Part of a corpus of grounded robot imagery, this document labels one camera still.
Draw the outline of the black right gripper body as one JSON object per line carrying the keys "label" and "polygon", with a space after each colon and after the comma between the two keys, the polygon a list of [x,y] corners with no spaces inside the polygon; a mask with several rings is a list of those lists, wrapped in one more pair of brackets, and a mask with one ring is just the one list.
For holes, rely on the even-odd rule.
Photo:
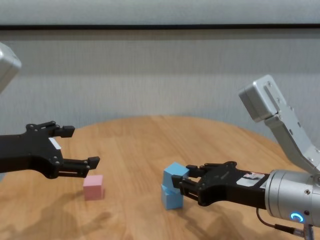
{"label": "black right gripper body", "polygon": [[206,163],[197,184],[198,204],[202,207],[216,202],[227,201],[258,209],[265,209],[263,185],[268,173],[240,170],[235,161]]}

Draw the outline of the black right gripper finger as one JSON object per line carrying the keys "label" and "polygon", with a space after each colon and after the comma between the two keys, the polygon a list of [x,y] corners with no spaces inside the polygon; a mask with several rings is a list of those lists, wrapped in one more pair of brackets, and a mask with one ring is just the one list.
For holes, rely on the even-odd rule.
{"label": "black right gripper finger", "polygon": [[187,165],[188,176],[190,178],[202,178],[209,170],[211,170],[213,165],[211,163],[205,163],[204,165]]}
{"label": "black right gripper finger", "polygon": [[180,175],[171,176],[172,184],[175,189],[179,189],[180,193],[193,200],[203,200],[203,181],[198,182],[184,178]]}

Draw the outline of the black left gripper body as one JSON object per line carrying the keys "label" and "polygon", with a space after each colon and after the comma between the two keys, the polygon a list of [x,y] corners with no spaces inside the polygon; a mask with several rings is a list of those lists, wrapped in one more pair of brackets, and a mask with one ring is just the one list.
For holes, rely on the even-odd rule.
{"label": "black left gripper body", "polygon": [[48,179],[59,175],[61,150],[50,140],[61,137],[64,127],[55,123],[28,124],[20,134],[0,136],[0,172],[33,170]]}

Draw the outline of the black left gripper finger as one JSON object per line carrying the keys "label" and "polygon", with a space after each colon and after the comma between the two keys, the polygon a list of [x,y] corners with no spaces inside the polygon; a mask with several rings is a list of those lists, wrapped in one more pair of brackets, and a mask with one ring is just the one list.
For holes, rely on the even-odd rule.
{"label": "black left gripper finger", "polygon": [[37,125],[37,129],[45,132],[50,137],[71,138],[75,127],[71,125],[60,126],[55,121],[49,121]]}
{"label": "black left gripper finger", "polygon": [[100,162],[98,156],[85,160],[63,159],[63,164],[58,170],[58,177],[86,178],[90,170],[95,170]]}

